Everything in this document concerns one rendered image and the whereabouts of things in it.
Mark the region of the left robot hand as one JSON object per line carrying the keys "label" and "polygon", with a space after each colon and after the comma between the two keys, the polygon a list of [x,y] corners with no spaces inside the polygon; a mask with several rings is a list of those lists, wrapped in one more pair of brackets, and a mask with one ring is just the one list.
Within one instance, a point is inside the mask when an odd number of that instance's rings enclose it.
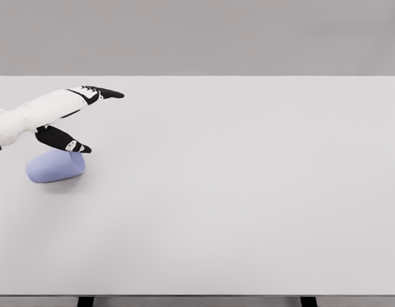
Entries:
{"label": "left robot hand", "polygon": [[109,98],[124,98],[124,94],[96,86],[78,86],[45,94],[17,107],[15,111],[22,116],[25,129],[33,131],[39,142],[64,152],[89,154],[92,149],[88,145],[52,124]]}

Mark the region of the light blue cup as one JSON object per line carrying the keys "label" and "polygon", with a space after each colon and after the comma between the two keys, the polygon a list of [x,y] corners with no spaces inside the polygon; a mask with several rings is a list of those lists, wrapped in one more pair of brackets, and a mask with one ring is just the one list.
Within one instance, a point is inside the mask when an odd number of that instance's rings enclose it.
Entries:
{"label": "light blue cup", "polygon": [[49,183],[82,175],[85,160],[79,152],[49,150],[26,164],[26,174],[34,183]]}

